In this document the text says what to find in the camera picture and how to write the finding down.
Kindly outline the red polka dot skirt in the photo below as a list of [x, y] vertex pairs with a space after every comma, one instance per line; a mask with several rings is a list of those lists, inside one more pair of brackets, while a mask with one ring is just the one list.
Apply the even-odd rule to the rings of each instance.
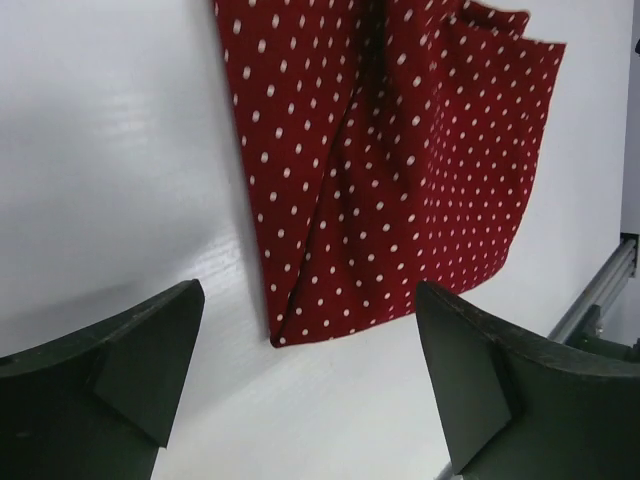
[[561, 43], [480, 1], [213, 5], [276, 348], [410, 315], [504, 265]]

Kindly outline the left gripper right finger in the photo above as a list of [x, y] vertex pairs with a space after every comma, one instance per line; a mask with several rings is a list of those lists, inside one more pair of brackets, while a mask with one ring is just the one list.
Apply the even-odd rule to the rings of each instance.
[[433, 282], [415, 299], [455, 476], [638, 477], [637, 346], [558, 343]]

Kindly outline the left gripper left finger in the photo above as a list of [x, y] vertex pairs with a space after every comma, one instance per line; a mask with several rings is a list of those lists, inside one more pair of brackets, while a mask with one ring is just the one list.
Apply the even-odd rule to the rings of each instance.
[[4, 479], [148, 479], [167, 447], [204, 310], [182, 281], [1, 360]]

